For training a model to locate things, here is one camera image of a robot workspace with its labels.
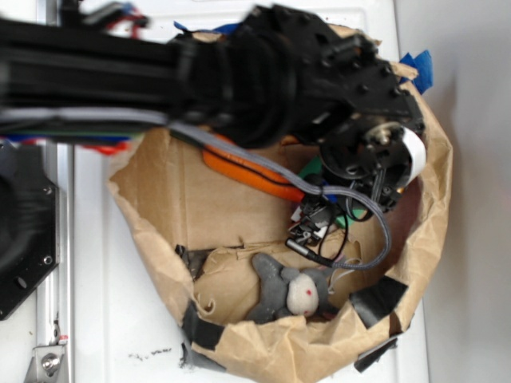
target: crumpled brown paper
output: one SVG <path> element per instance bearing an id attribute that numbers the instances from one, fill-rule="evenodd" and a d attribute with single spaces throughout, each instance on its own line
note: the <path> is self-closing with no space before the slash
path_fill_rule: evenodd
<path id="1" fill-rule="evenodd" d="M 396 67 L 397 75 L 401 67 Z M 189 300 L 202 318 L 225 324 L 214 351 L 192 347 L 229 373 L 260 382 L 315 382 L 355 361 L 359 354 L 408 328 L 433 276 L 446 235 L 452 171 L 452 147 L 425 101 L 410 83 L 426 122 L 426 169 L 387 215 L 393 248 L 387 260 L 367 272 L 354 272 L 335 284 L 331 302 L 340 308 L 329 322 L 283 318 L 263 326 L 240 322 L 259 299 L 259 281 L 250 257 L 259 251 L 299 268 L 314 267 L 282 245 L 291 206 L 287 201 L 223 177 L 207 168 L 200 152 L 171 139 L 164 129 L 146 134 L 132 155 L 113 161 L 109 181 L 120 209 L 161 299 L 181 324 Z M 309 151 L 273 148 L 260 151 L 290 168 L 302 166 Z M 370 259 L 382 245 L 375 223 L 355 224 L 347 254 Z M 342 238 L 329 238 L 334 251 Z M 194 284 L 177 244 L 190 249 L 217 248 Z M 239 247 L 233 250 L 226 247 Z M 377 282 L 384 274 L 409 288 L 395 310 L 369 330 L 348 294 Z"/>

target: wire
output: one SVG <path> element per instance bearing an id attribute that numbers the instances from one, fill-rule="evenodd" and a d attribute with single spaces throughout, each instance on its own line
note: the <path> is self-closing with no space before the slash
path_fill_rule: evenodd
<path id="1" fill-rule="evenodd" d="M 346 217 L 346 214 L 344 214 L 343 217 L 344 217 L 344 238 L 343 243 L 341 244 L 341 247 L 339 248 L 339 251 L 335 256 L 335 259 L 343 254 L 344 247 L 346 247 L 346 244 L 348 242 L 348 235 L 350 234 L 350 224 L 348 222 L 348 217 Z"/>
<path id="2" fill-rule="evenodd" d="M 361 261 L 362 260 L 359 258 L 350 258 L 346 262 L 361 263 Z M 356 270 L 348 270 L 348 271 L 344 271 L 341 274 L 335 275 L 336 270 L 334 270 L 334 273 L 332 273 L 332 276 L 330 277 L 330 283 L 328 283 L 328 294 L 329 295 L 335 294 L 334 287 L 335 287 L 335 284 L 337 283 L 337 281 L 340 280 L 341 278 L 346 277 L 348 274 L 353 273 L 354 271 L 356 271 Z"/>
<path id="3" fill-rule="evenodd" d="M 390 251 L 392 246 L 392 238 L 390 236 L 390 228 L 386 222 L 382 210 L 376 202 L 360 193 L 359 191 L 352 190 L 343 186 L 322 186 L 318 187 L 309 184 L 307 181 L 301 179 L 289 169 L 276 164 L 275 162 L 259 156 L 255 153 L 247 152 L 246 150 L 224 142 L 212 134 L 197 128 L 196 126 L 185 124 L 180 121 L 173 121 L 169 123 L 167 116 L 164 113 L 148 111 L 143 109 L 130 109 L 130 108 L 23 108 L 23 109 L 9 109 L 0 114 L 0 124 L 7 122 L 17 122 L 20 120 L 40 120 L 40 119 L 59 119 L 63 121 L 122 121 L 122 122 L 143 122 L 153 125 L 167 125 L 171 131 L 178 132 L 187 138 L 200 142 L 202 145 L 209 145 L 213 148 L 219 149 L 222 152 L 228 152 L 233 156 L 241 157 L 250 162 L 254 162 L 264 166 L 273 172 L 276 172 L 286 178 L 290 183 L 294 184 L 297 188 L 301 189 L 306 194 L 312 195 L 342 195 L 344 197 L 356 199 L 368 211 L 374 214 L 382 228 L 385 244 L 383 249 L 376 255 L 376 257 L 368 263 L 350 265 L 347 263 L 333 262 L 329 267 L 333 268 L 347 268 L 352 270 L 369 270 L 377 266 Z M 316 255 L 315 262 L 324 264 L 322 257 Z"/>
<path id="4" fill-rule="evenodd" d="M 325 232 L 325 235 L 321 238 L 321 241 L 319 242 L 319 248 L 318 248 L 318 255 L 322 256 L 321 254 L 323 249 L 323 244 L 325 243 L 325 240 L 327 239 L 327 236 L 329 235 L 328 229 L 330 229 L 330 226 L 332 226 L 335 222 L 335 206 L 332 203 L 329 203 L 327 207 L 330 209 L 330 220 L 328 221 L 327 231 Z"/>
<path id="5" fill-rule="evenodd" d="M 261 178 L 264 178 L 266 181 L 268 182 L 271 182 L 272 184 L 274 185 L 278 185 L 278 186 L 289 186 L 289 187 L 294 187 L 293 184 L 289 183 L 289 182 L 280 182 L 280 181 L 276 181 L 274 179 L 272 179 L 271 177 L 268 177 L 267 175 L 265 175 L 264 173 L 262 172 L 258 172 L 257 170 L 253 169 L 253 168 L 250 168 L 249 166 L 245 165 L 245 164 L 241 164 L 239 162 L 236 162 L 234 160 L 231 160 L 230 158 L 227 158 L 227 157 L 224 157 L 220 154 L 218 154 L 217 152 L 215 152 L 214 150 L 211 150 L 210 148 L 208 147 L 205 147 L 205 146 L 201 146 L 202 150 L 205 150 L 206 152 L 210 153 L 210 154 L 213 154 L 216 158 L 219 158 L 223 161 L 226 161 L 232 165 L 235 165 L 239 168 L 243 168 L 251 173 L 254 173 L 255 175 L 261 177 Z"/>

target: blue tape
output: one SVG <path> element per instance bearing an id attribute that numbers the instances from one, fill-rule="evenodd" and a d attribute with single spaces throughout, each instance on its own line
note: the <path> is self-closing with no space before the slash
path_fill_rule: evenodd
<path id="1" fill-rule="evenodd" d="M 134 9 L 135 9 L 135 7 L 133 6 L 133 4 L 131 2 L 125 2 L 122 5 L 122 13 L 125 14 L 126 16 L 129 16 L 133 12 Z"/>
<path id="2" fill-rule="evenodd" d="M 429 50 L 425 50 L 416 58 L 413 58 L 409 53 L 407 53 L 400 62 L 411 66 L 418 71 L 418 76 L 412 80 L 412 83 L 415 85 L 415 88 L 417 88 L 420 94 L 423 94 L 426 90 L 433 86 L 433 60 Z M 408 80 L 408 78 L 403 78 L 401 79 L 401 82 L 403 83 Z"/>
<path id="3" fill-rule="evenodd" d="M 26 140 L 34 140 L 39 138 L 51 138 L 52 136 L 57 136 L 56 134 L 6 134 L 4 137 L 12 142 L 23 142 Z M 87 140 L 98 140 L 102 142 L 111 142 L 113 144 L 118 144 L 123 141 L 129 141 L 132 139 L 130 136 L 77 136 L 82 139 Z"/>
<path id="4" fill-rule="evenodd" d="M 239 25 L 238 22 L 235 22 L 234 24 L 224 24 L 222 26 L 215 28 L 213 31 L 219 32 L 221 34 L 231 34 L 236 30 L 236 28 L 238 28 L 238 25 Z"/>
<path id="5" fill-rule="evenodd" d="M 216 27 L 214 30 L 197 30 L 194 32 L 205 32 L 207 34 L 231 34 L 232 32 L 234 32 L 236 30 L 238 25 L 239 25 L 239 23 L 224 24 L 223 26 Z M 180 22 L 174 21 L 174 26 L 177 29 L 182 30 L 183 32 L 191 32 L 186 26 L 184 26 Z"/>

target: blue painter's tape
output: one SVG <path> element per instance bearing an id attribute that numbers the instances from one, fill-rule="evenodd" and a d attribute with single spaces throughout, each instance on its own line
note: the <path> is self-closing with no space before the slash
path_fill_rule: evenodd
<path id="1" fill-rule="evenodd" d="M 234 24 L 225 24 L 223 26 L 219 26 L 218 28 L 215 28 L 213 31 L 219 32 L 221 34 L 231 34 L 238 28 L 239 23 L 236 22 Z"/>
<path id="2" fill-rule="evenodd" d="M 239 25 L 239 23 L 225 24 L 223 26 L 219 26 L 219 27 L 215 28 L 214 30 L 197 30 L 194 32 L 205 32 L 207 34 L 231 34 L 232 32 L 234 32 L 236 30 L 238 25 Z M 174 22 L 174 26 L 177 29 L 182 30 L 183 32 L 190 32 L 190 30 L 186 26 L 181 24 L 180 22 Z"/>
<path id="3" fill-rule="evenodd" d="M 425 50 L 416 58 L 407 53 L 400 62 L 418 70 L 418 76 L 412 82 L 420 94 L 433 86 L 433 60 L 429 50 Z M 403 78 L 401 80 L 402 83 L 405 81 L 408 81 L 408 79 Z"/>
<path id="4" fill-rule="evenodd" d="M 183 24 L 181 24 L 180 22 L 174 22 L 174 26 L 178 30 L 182 30 L 183 32 L 188 32 L 188 28 L 186 26 L 184 26 Z"/>

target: screw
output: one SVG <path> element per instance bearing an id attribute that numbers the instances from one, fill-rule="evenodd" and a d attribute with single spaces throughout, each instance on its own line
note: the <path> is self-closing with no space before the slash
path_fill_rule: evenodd
<path id="1" fill-rule="evenodd" d="M 395 87 L 390 91 L 390 94 L 394 97 L 401 96 L 401 89 L 398 87 Z"/>
<path id="2" fill-rule="evenodd" d="M 382 76 L 387 77 L 392 73 L 392 69 L 389 66 L 382 68 Z"/>
<path id="3" fill-rule="evenodd" d="M 300 20 L 302 22 L 308 23 L 310 20 L 312 20 L 312 16 L 310 14 L 302 14 Z"/>
<path id="4" fill-rule="evenodd" d="M 385 146 L 390 143 L 390 138 L 388 136 L 381 136 L 380 137 L 380 144 Z"/>
<path id="5" fill-rule="evenodd" d="M 202 113 L 199 110 L 190 110 L 184 115 L 184 119 L 187 122 L 194 122 L 194 123 L 200 123 L 206 118 L 204 113 Z"/>
<path id="6" fill-rule="evenodd" d="M 361 84 L 359 87 L 358 87 L 358 91 L 361 93 L 361 94 L 366 94 L 367 92 L 369 92 L 369 87 L 365 84 Z"/>
<path id="7" fill-rule="evenodd" d="M 289 10 L 282 10 L 280 12 L 280 14 L 282 14 L 282 16 L 285 18 L 285 19 L 289 19 L 291 17 L 291 12 Z"/>
<path id="8" fill-rule="evenodd" d="M 57 355 L 54 353 L 49 353 L 48 355 L 45 355 L 41 360 L 41 366 L 42 369 L 45 371 L 50 371 L 51 369 L 58 368 L 58 365 L 60 364 L 61 360 L 58 358 Z"/>
<path id="9" fill-rule="evenodd" d="M 255 18 L 258 18 L 260 15 L 261 15 L 261 9 L 259 7 L 254 8 L 254 10 L 252 11 L 252 16 L 254 16 Z"/>

